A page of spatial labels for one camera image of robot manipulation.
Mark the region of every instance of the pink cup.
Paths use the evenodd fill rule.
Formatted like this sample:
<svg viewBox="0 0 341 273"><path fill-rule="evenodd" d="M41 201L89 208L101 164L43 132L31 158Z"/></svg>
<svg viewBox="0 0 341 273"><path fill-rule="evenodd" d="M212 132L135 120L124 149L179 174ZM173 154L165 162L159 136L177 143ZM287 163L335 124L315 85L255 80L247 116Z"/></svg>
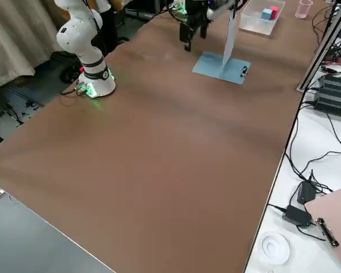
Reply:
<svg viewBox="0 0 341 273"><path fill-rule="evenodd" d="M313 2L311 0L300 0L300 4L298 5L294 16L300 19L306 18L312 4Z"/></svg>

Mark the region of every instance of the white roll of tape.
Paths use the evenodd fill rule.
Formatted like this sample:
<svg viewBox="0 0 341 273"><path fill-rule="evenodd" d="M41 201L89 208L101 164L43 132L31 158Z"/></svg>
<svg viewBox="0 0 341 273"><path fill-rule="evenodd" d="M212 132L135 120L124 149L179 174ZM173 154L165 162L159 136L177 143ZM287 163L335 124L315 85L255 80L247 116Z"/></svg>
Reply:
<svg viewBox="0 0 341 273"><path fill-rule="evenodd" d="M280 266L288 260L290 248L281 234L270 231L260 236L258 252L263 263Z"/></svg>

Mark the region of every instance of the power adapter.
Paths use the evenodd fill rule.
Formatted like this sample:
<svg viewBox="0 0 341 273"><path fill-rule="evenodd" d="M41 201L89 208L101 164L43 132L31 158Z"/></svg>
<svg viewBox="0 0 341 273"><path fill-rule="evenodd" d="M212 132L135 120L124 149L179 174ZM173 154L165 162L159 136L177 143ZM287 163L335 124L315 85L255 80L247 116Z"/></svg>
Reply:
<svg viewBox="0 0 341 273"><path fill-rule="evenodd" d="M308 181L303 181L298 189L297 202L304 205L316 198L316 189Z"/></svg>
<svg viewBox="0 0 341 273"><path fill-rule="evenodd" d="M307 228L311 224L312 216L304 210L298 209L295 206L288 205L282 216L283 220L292 223L293 225Z"/></svg>

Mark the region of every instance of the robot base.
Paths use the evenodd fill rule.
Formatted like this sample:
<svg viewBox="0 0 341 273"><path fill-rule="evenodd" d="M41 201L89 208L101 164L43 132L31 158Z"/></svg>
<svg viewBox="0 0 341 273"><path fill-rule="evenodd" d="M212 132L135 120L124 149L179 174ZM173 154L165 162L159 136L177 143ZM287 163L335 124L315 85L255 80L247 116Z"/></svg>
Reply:
<svg viewBox="0 0 341 273"><path fill-rule="evenodd" d="M115 81L109 70L107 79L92 80L82 73L78 78L77 89L86 93L90 98L103 97L111 94L115 90Z"/></svg>

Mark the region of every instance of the red block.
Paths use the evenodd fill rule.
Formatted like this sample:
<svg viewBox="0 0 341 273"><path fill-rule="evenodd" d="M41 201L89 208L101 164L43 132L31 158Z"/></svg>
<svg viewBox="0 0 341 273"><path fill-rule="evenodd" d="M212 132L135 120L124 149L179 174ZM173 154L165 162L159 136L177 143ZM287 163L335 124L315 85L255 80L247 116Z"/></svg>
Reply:
<svg viewBox="0 0 341 273"><path fill-rule="evenodd" d="M279 8L277 6L271 6L270 9L273 11L271 19L275 19L275 17L277 16Z"/></svg>

